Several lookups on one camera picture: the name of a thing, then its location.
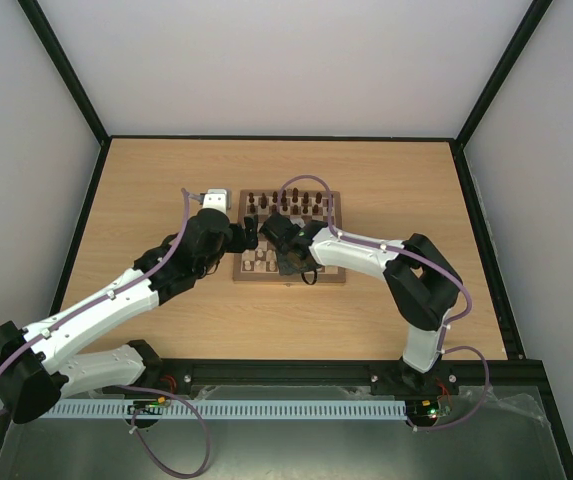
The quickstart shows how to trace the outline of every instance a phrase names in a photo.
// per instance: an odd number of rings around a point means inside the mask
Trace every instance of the chessboard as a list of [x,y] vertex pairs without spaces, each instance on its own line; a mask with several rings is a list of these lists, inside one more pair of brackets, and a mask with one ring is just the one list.
[[[339,192],[331,192],[333,196],[332,220],[342,227],[341,198]],[[242,190],[239,197],[239,221],[247,215],[258,215],[258,230],[264,221],[274,211],[279,211],[294,223],[304,226],[311,220],[327,221],[328,196],[325,191],[284,190],[282,198],[278,198],[278,190]],[[233,262],[233,281],[259,282],[280,285],[306,285],[301,275],[279,275],[275,249],[266,238],[259,234],[259,245],[255,250],[235,254]],[[346,283],[346,270],[339,267],[320,267],[317,271],[315,285],[337,285]]]

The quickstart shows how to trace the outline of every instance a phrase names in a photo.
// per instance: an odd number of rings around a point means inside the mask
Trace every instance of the white wall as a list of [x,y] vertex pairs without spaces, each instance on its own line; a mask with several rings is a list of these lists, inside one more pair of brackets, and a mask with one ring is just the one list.
[[467,148],[527,354],[573,449],[573,2],[553,2]]
[[530,0],[41,0],[111,134],[456,136]]
[[0,0],[0,324],[48,314],[98,146],[14,0]]

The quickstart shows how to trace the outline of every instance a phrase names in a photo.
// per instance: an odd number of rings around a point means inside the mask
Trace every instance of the white robotic arm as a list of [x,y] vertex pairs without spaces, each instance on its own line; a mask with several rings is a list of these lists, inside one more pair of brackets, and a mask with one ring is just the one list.
[[420,277],[416,276],[413,269],[422,267],[421,264],[390,251],[409,248],[457,277],[426,237],[415,234],[408,241],[381,240],[336,228],[333,232],[320,221],[301,228],[279,213],[266,220],[260,233],[275,246],[280,273],[303,274],[320,266],[336,266],[385,281],[400,313],[409,323],[402,357],[404,363],[420,373],[433,367],[440,355],[444,321],[450,315],[459,290],[430,269],[424,270]]
[[[35,419],[76,393],[152,386],[157,380],[161,360],[143,340],[110,352],[76,354],[126,320],[192,288],[226,252],[257,246],[256,216],[246,217],[244,226],[226,216],[230,192],[211,189],[200,199],[203,208],[188,219],[177,245],[174,235],[167,237],[115,281],[67,310],[21,330],[12,322],[0,326],[0,398],[16,423]],[[17,359],[9,363],[13,355]]]
[[[362,240],[363,243],[376,243],[380,246],[404,248],[401,240],[379,240],[362,235],[348,234],[351,238]],[[319,265],[343,267],[364,273],[379,280],[386,280],[384,272],[386,264],[398,257],[398,253],[383,247],[374,248],[347,241],[341,237],[347,236],[343,230],[337,229],[337,236],[328,227],[323,228],[313,237],[310,253]],[[439,357],[438,343],[444,320],[450,314],[450,308],[441,318],[437,330],[421,330],[409,324],[408,337],[404,348],[404,362],[415,370],[425,373],[429,371]]]

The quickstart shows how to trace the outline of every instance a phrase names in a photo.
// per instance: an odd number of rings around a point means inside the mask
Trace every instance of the purple tube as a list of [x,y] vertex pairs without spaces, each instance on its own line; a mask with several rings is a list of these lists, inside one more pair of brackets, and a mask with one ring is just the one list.
[[202,473],[204,473],[206,471],[206,469],[208,468],[208,459],[210,458],[212,440],[210,437],[210,430],[208,429],[208,425],[206,425],[206,421],[199,414],[199,412],[197,411],[197,409],[195,407],[193,407],[189,402],[187,402],[183,398],[181,398],[177,395],[174,395],[172,393],[164,392],[163,390],[156,390],[154,388],[131,387],[129,385],[120,385],[120,388],[124,388],[126,390],[131,390],[133,392],[153,393],[155,395],[169,397],[169,398],[172,398],[173,400],[178,401],[179,403],[184,405],[186,408],[188,408],[193,413],[193,415],[195,415],[195,417],[197,418],[197,421],[201,425],[202,430],[204,431],[204,436],[206,438],[206,452],[204,454],[204,460],[202,461],[202,464],[199,466],[199,468],[197,470],[195,470],[193,473],[181,473],[181,472],[177,472],[175,470],[172,470],[171,468],[164,465],[161,462],[161,460],[159,458],[157,458],[157,456],[153,453],[151,448],[146,443],[146,440],[144,440],[143,435],[141,433],[139,433],[139,430],[135,426],[135,420],[137,419],[137,415],[139,415],[143,409],[136,410],[135,413],[133,413],[133,417],[130,419],[130,425],[131,425],[131,427],[133,427],[135,429],[134,433],[137,436],[137,438],[139,439],[139,441],[142,443],[142,445],[144,446],[144,450],[146,450],[146,454],[148,455],[148,457],[165,474],[170,475],[171,477],[174,477],[174,478],[195,478],[195,477],[200,476]]

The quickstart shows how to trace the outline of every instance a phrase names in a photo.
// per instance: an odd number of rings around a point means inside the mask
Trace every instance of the wooden table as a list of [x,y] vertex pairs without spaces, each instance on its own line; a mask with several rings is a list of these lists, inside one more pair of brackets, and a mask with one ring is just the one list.
[[[105,286],[178,229],[181,187],[232,189],[235,215],[240,190],[276,189],[302,173],[341,192],[346,231],[390,239],[427,235],[474,299],[473,312],[453,324],[446,348],[472,345],[489,359],[506,358],[446,143],[115,139],[64,306]],[[318,188],[307,181],[298,186]],[[460,295],[454,311],[463,304]],[[144,338],[167,358],[398,359],[406,332],[382,281],[348,272],[346,285],[337,287],[237,284],[227,255],[216,275],[87,351]]]

